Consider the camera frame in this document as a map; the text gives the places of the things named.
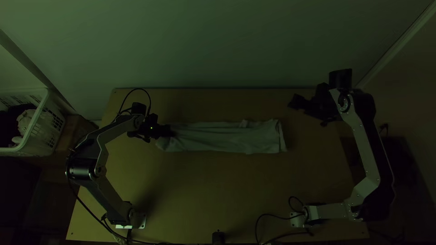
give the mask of white cloth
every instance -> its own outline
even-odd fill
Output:
[[[156,146],[166,152],[219,151],[253,153],[286,152],[282,125],[266,122],[196,122],[171,124],[175,137],[161,137]]]

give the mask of white laundry basket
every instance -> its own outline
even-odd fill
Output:
[[[46,88],[0,92],[0,111],[32,103],[37,108],[23,140],[15,147],[0,147],[0,156],[30,157],[50,155],[59,140],[65,118]]]

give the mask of table surface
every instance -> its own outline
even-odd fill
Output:
[[[130,89],[115,89],[102,118],[115,117]],[[226,233],[227,243],[255,243],[254,224],[262,213],[289,217],[287,199],[303,202],[339,202],[354,186],[334,123],[320,121],[287,108],[294,93],[306,98],[311,89],[148,89],[151,112],[159,123],[239,122],[243,119],[280,119],[288,152],[253,154],[228,152],[162,152],[125,134],[108,143],[107,177],[125,201],[148,211],[143,230],[133,239],[150,242],[211,243],[212,233]],[[149,104],[143,91],[132,102]],[[79,196],[98,216],[104,209],[81,187]],[[265,217],[258,227],[261,241],[301,231],[288,220]],[[125,235],[126,230],[117,230]],[[281,241],[315,241],[367,238],[365,223],[330,220],[312,228],[314,236],[294,235]],[[69,240],[114,241],[76,202]]]

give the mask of white trim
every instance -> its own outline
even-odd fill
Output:
[[[377,63],[365,74],[356,84],[356,88],[364,88],[394,57],[400,50],[413,38],[413,36],[423,27],[426,22],[436,12],[436,0],[429,4],[421,15],[410,25],[400,38],[386,51]]]

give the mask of black cable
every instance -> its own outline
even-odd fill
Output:
[[[297,200],[297,201],[300,203],[301,207],[303,207],[303,208],[306,210],[306,213],[304,213],[304,211],[297,211],[297,210],[295,210],[295,209],[292,207],[292,205],[291,205],[291,200],[292,200],[292,199]],[[289,207],[291,207],[292,211],[294,211],[294,212],[296,212],[296,213],[299,213],[299,214],[304,214],[304,215],[307,214],[307,216],[306,216],[306,222],[309,221],[309,210],[307,209],[307,207],[304,206],[303,202],[302,202],[298,197],[296,197],[296,196],[290,196],[289,199],[287,200],[287,203],[289,204]]]
[[[119,107],[118,114],[121,113],[121,110],[123,109],[123,105],[124,105],[124,102],[126,102],[127,97],[128,97],[128,96],[129,96],[133,91],[135,91],[135,90],[142,90],[142,91],[144,91],[144,92],[147,94],[147,96],[149,97],[149,108],[148,108],[148,110],[147,110],[147,116],[150,114],[150,109],[151,109],[151,97],[150,97],[149,93],[148,93],[145,89],[143,89],[143,88],[134,88],[134,89],[132,89],[132,90],[131,90],[127,95],[126,95],[126,97],[124,97],[124,100],[123,100],[123,102],[121,103],[121,106]]]
[[[260,215],[258,217],[258,219],[256,220],[256,225],[254,226],[254,236],[256,237],[256,244],[259,244],[259,239],[258,239],[258,223],[259,223],[260,218],[262,218],[264,216],[271,216],[271,217],[278,218],[278,219],[281,219],[281,220],[284,220],[284,221],[288,221],[288,220],[291,220],[293,218],[296,218],[296,217],[299,217],[299,216],[302,216],[302,215],[304,215],[304,214],[297,214],[297,215],[291,216],[289,218],[283,218],[283,217],[280,217],[280,216],[277,216],[277,215],[273,215],[273,214],[262,214],[262,215]]]
[[[296,212],[296,213],[299,213],[299,214],[304,214],[303,211],[297,211],[297,210],[295,210],[295,208],[292,207],[292,205],[291,205],[291,200],[292,200],[292,199],[297,200],[297,201],[301,204],[301,207],[304,207],[304,204],[303,204],[302,201],[300,201],[300,199],[298,199],[296,196],[290,196],[289,199],[287,200],[287,203],[288,203],[289,206],[291,207],[292,211],[294,211],[294,212]]]

